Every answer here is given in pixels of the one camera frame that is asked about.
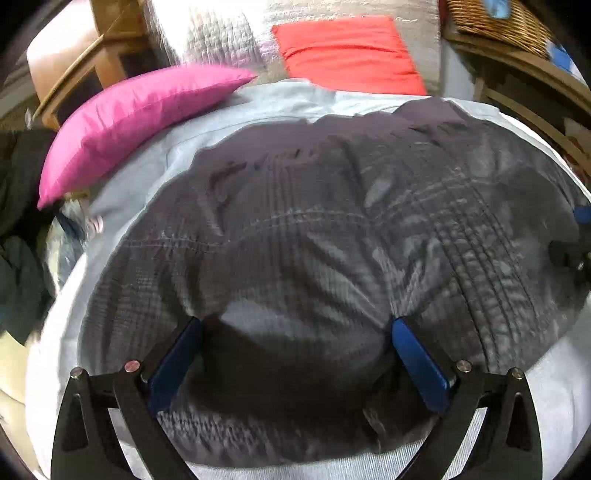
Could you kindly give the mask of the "dark quilted zip jacket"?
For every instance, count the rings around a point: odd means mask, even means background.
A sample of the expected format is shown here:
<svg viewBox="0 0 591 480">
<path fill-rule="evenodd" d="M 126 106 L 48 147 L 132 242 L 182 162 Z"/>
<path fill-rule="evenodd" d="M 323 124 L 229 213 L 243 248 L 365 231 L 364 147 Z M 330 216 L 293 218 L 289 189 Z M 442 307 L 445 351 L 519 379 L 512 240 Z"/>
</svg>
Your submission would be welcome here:
<svg viewBox="0 0 591 480">
<path fill-rule="evenodd" d="M 548 155 L 439 99 L 246 127 L 199 151 L 124 235 L 81 360 L 113 371 L 194 317 L 200 362 L 159 416 L 187 461 L 388 451 L 430 422 L 391 320 L 487 371 L 529 368 L 585 302 L 547 252 L 577 240 L 582 200 Z"/>
</svg>

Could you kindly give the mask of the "grey bed sheet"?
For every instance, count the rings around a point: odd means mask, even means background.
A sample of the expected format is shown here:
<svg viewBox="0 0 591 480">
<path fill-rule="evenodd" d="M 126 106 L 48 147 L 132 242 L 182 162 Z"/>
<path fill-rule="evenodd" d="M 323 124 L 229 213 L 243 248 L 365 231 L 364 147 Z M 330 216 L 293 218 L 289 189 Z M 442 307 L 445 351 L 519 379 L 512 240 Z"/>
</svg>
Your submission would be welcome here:
<svg viewBox="0 0 591 480">
<path fill-rule="evenodd" d="M 77 261 L 29 354 L 26 430 L 41 474 L 50 472 L 59 404 L 78 361 L 78 336 L 92 290 L 119 240 L 156 191 L 186 170 L 198 150 L 247 126 L 390 113 L 406 102 L 404 95 L 332 92 L 304 80 L 247 87 L 214 111 L 163 130 L 124 160 L 90 207 L 103 229 Z M 528 380 L 540 424 L 543 475 L 551 479 L 582 443 L 590 425 L 588 310 L 529 370 Z"/>
</svg>

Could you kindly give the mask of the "wooden shelf table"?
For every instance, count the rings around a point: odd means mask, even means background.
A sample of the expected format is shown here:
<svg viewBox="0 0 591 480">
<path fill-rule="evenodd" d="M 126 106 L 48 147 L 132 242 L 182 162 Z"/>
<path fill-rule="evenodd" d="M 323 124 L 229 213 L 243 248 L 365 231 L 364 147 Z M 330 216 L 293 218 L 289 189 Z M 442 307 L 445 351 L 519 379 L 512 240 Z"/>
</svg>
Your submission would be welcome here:
<svg viewBox="0 0 591 480">
<path fill-rule="evenodd" d="M 444 34 L 474 74 L 474 99 L 532 128 L 590 184 L 590 89 L 550 61 L 514 46 L 449 30 Z"/>
</svg>

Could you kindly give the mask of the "black puffer jacket pile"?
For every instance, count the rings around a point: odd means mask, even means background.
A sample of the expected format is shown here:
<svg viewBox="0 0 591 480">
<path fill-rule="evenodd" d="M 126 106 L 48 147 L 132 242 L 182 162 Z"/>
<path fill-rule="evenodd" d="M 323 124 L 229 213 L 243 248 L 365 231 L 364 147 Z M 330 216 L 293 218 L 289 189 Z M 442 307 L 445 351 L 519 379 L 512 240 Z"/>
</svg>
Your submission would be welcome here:
<svg viewBox="0 0 591 480">
<path fill-rule="evenodd" d="M 55 133 L 1 133 L 1 330 L 26 342 L 53 297 L 43 268 L 43 237 L 54 212 L 39 210 L 41 171 Z"/>
</svg>

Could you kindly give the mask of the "wicker basket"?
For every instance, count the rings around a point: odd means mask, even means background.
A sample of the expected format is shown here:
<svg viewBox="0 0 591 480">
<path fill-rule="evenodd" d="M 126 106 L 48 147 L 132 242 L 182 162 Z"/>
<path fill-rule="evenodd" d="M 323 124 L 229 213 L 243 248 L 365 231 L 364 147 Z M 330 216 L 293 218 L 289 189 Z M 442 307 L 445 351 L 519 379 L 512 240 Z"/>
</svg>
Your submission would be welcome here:
<svg viewBox="0 0 591 480">
<path fill-rule="evenodd" d="M 548 58 L 550 30 L 521 2 L 509 2 L 509 17 L 494 18 L 483 1 L 450 0 L 448 10 L 462 33 L 496 40 L 540 58 Z"/>
</svg>

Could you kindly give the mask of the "light blue cloth bow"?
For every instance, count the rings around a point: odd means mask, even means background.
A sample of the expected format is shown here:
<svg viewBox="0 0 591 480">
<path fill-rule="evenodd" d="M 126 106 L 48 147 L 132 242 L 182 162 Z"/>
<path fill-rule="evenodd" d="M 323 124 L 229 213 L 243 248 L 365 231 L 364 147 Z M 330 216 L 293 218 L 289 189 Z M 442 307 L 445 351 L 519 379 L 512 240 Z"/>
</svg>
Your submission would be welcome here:
<svg viewBox="0 0 591 480">
<path fill-rule="evenodd" d="M 493 19 L 506 20 L 511 17 L 511 0 L 483 0 L 486 13 Z"/>
</svg>

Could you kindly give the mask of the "red cushion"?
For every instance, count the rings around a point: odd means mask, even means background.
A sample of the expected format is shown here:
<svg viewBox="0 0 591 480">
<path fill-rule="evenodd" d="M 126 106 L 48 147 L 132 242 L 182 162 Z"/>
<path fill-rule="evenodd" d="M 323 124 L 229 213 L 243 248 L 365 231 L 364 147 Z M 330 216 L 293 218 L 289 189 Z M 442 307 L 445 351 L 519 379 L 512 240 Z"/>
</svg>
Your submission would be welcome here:
<svg viewBox="0 0 591 480">
<path fill-rule="evenodd" d="M 291 78 L 338 91 L 427 93 L 389 16 L 297 21 L 274 25 L 271 32 Z"/>
</svg>

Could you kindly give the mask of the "pink pillow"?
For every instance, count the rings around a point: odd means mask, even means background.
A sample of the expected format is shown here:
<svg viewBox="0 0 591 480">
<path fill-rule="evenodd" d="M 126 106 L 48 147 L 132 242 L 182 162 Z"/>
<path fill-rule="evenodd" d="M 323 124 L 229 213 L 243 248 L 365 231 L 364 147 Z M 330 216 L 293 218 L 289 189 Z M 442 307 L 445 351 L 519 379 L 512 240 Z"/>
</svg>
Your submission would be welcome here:
<svg viewBox="0 0 591 480">
<path fill-rule="evenodd" d="M 103 90 L 59 128 L 43 163 L 37 208 L 91 186 L 159 131 L 221 103 L 253 79 L 246 69 L 185 64 Z"/>
</svg>

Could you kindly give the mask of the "wooden cabinet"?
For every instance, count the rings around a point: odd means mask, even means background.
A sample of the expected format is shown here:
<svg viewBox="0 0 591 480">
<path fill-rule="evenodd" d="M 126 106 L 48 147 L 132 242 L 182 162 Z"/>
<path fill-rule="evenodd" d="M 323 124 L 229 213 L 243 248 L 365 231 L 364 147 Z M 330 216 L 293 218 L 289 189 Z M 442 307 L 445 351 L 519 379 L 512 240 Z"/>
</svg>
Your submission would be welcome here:
<svg viewBox="0 0 591 480">
<path fill-rule="evenodd" d="M 33 119 L 55 131 L 94 95 L 159 67 L 141 1 L 71 1 L 26 58 L 39 99 Z"/>
</svg>

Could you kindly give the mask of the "silver foil insulation mat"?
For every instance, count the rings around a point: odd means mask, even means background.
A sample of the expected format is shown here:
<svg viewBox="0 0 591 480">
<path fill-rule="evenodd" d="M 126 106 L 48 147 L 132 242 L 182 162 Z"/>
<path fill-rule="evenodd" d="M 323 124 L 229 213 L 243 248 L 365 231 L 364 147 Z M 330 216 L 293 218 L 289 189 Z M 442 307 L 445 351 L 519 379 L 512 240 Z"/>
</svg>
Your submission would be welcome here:
<svg viewBox="0 0 591 480">
<path fill-rule="evenodd" d="M 145 1 L 164 62 L 224 65 L 256 83 L 304 78 L 332 90 L 436 94 L 436 1 Z"/>
</svg>

